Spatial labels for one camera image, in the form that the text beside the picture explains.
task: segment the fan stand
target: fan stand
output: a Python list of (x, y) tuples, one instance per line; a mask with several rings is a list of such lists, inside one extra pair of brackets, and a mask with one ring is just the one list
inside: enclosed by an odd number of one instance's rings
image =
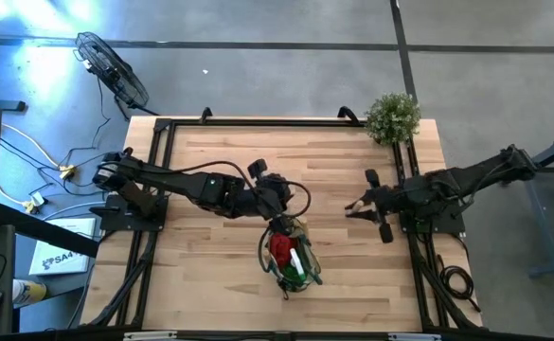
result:
[[(113, 97), (113, 99), (115, 100), (115, 104), (116, 104), (116, 107), (118, 108), (118, 111), (121, 112), (121, 114), (123, 115), (123, 118), (125, 119), (125, 121), (126, 121), (126, 122), (129, 122), (129, 121), (130, 121), (130, 117), (128, 117), (127, 114), (125, 113), (125, 110), (123, 110), (123, 107), (122, 107), (121, 104), (120, 104), (121, 101), (118, 99), (118, 97), (117, 97), (116, 95)], [(129, 104), (129, 105), (127, 105), (127, 107), (128, 107), (129, 109), (141, 110), (141, 111), (146, 112), (146, 113), (148, 113), (148, 114), (151, 114), (151, 115), (153, 115), (153, 116), (160, 116), (160, 115), (157, 114), (156, 112), (154, 112), (154, 111), (152, 111), (152, 110), (150, 110), (150, 109), (146, 109), (146, 108), (141, 107), (141, 106), (136, 105), (136, 104)]]

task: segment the red object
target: red object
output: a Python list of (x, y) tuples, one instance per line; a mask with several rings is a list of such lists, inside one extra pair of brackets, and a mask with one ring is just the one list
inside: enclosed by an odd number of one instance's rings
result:
[(284, 234), (275, 233), (270, 237), (270, 253), (277, 261), (278, 269), (282, 270), (285, 265), (292, 261), (292, 254), (289, 250), (297, 246), (297, 240), (291, 239)]

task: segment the wooden table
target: wooden table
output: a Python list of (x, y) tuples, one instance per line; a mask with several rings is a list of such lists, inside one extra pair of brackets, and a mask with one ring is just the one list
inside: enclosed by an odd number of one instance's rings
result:
[[(125, 146), (134, 148), (135, 157), (148, 157), (155, 120), (133, 117)], [(420, 171), (445, 168), (433, 119), (420, 122), (415, 142)], [(324, 285), (283, 300), (273, 276), (258, 264), (258, 240), (266, 226), (261, 218), (226, 220), (173, 195), (154, 256), (144, 329), (419, 331), (409, 250), (398, 218), (389, 217), (395, 241), (383, 244), (374, 224), (344, 216), (344, 206), (368, 188), (365, 169), (375, 169), (383, 185), (396, 183), (391, 148), (378, 146), (359, 128), (179, 127), (170, 167), (229, 160), (246, 168), (258, 158), (269, 171), (312, 192), (305, 216)], [(227, 166), (205, 171), (236, 174)], [(305, 200), (299, 191), (290, 210), (298, 211)], [(131, 232), (117, 232), (101, 245), (82, 323), (96, 317), (121, 284), (131, 238)], [(451, 236), (435, 235), (435, 246), (446, 264), (469, 270), (463, 248)], [(437, 321), (432, 291), (427, 295)], [(456, 303), (481, 324), (469, 302)]]

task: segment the fan grille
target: fan grille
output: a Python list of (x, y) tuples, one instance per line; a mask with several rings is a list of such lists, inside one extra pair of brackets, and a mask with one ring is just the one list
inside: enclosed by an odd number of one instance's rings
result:
[(83, 32), (75, 40), (84, 60), (91, 64), (90, 71), (130, 107), (144, 107), (148, 92), (134, 74), (132, 67), (118, 57), (114, 50), (92, 32)]

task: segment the potted plant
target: potted plant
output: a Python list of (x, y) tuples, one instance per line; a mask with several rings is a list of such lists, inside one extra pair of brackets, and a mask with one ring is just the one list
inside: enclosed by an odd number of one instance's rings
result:
[(365, 115), (367, 134), (383, 146), (403, 142), (418, 133), (420, 107), (407, 94), (385, 94)]

